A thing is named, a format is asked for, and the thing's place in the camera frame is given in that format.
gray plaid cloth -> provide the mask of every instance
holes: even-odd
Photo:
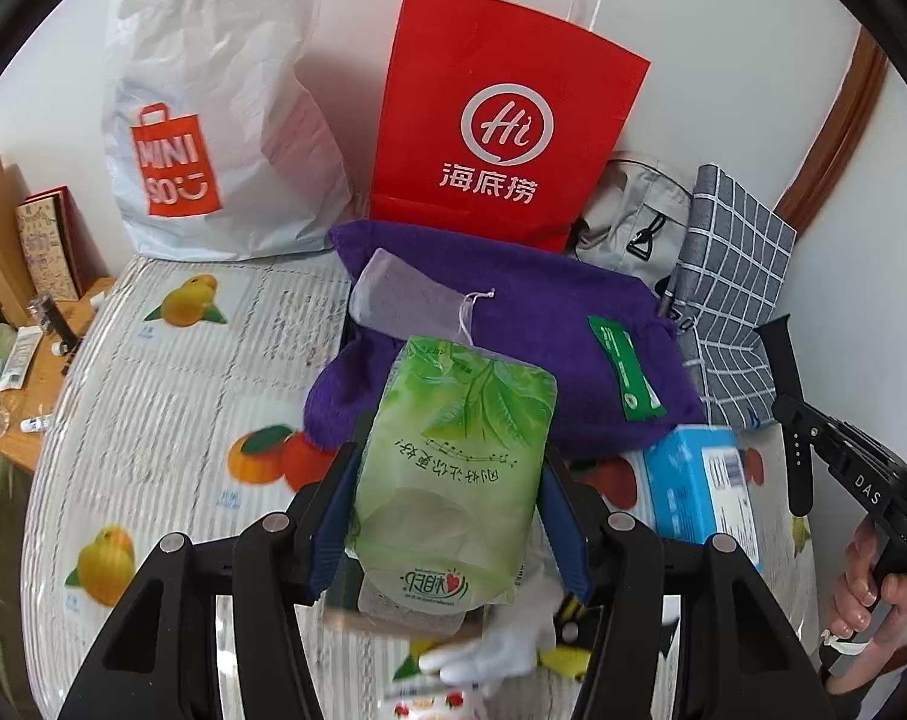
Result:
[[[669,293],[677,343],[711,425],[773,420],[773,378],[753,330],[769,322],[796,237],[719,167],[700,167]]]

human hand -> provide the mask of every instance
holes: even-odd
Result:
[[[870,571],[876,554],[877,535],[868,517],[860,522],[854,540],[847,546],[844,572],[837,578],[827,606],[827,628],[840,638],[849,638],[870,626],[868,607],[877,601],[877,584]],[[846,693],[865,685],[881,672],[900,644],[907,626],[907,574],[888,575],[881,597],[890,605],[887,617],[847,672],[827,681],[830,693]]]

wooden table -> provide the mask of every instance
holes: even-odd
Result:
[[[56,303],[77,335],[82,336],[93,322],[93,309],[89,301],[91,296],[109,290],[114,281],[112,278],[97,279],[82,299]],[[67,359],[53,355],[51,347],[58,338],[58,335],[53,334],[43,336],[40,340],[22,389],[0,392],[0,402],[10,410],[10,427],[0,436],[0,454],[31,472],[37,469],[43,434],[23,433],[20,421],[39,415],[41,409],[43,413],[50,413],[56,405],[56,396],[63,385],[63,365]]]

fruit print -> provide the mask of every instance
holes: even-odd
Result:
[[[90,598],[113,608],[135,573],[133,538],[119,525],[107,525],[80,550],[66,586],[80,586]]]
[[[298,493],[324,478],[335,456],[335,452],[317,449],[301,431],[270,425],[236,440],[226,455],[226,468],[229,475],[247,485],[269,485],[284,477]]]
[[[599,461],[582,479],[615,509],[628,511],[637,505],[637,476],[628,461],[619,455]]]
[[[757,487],[764,486],[764,456],[755,449],[740,450],[740,464],[743,465],[743,475],[748,482],[753,482]]]
[[[149,312],[144,322],[163,319],[173,327],[191,327],[197,322],[226,324],[226,317],[214,303],[216,290],[217,280],[214,276],[191,276],[181,286],[167,293],[163,302]]]

purple cloth bag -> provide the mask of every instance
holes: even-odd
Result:
[[[703,406],[677,351],[675,329],[656,316],[657,298],[642,281],[521,245],[387,221],[362,220],[330,230],[354,283],[382,247],[476,301],[474,343],[550,371],[557,407],[550,442],[567,461],[596,460],[653,445],[679,424],[704,421]],[[619,381],[586,318],[620,322],[666,415],[628,422]],[[303,424],[325,449],[347,442],[354,420],[375,410],[403,341],[366,327],[320,374],[306,398]]]

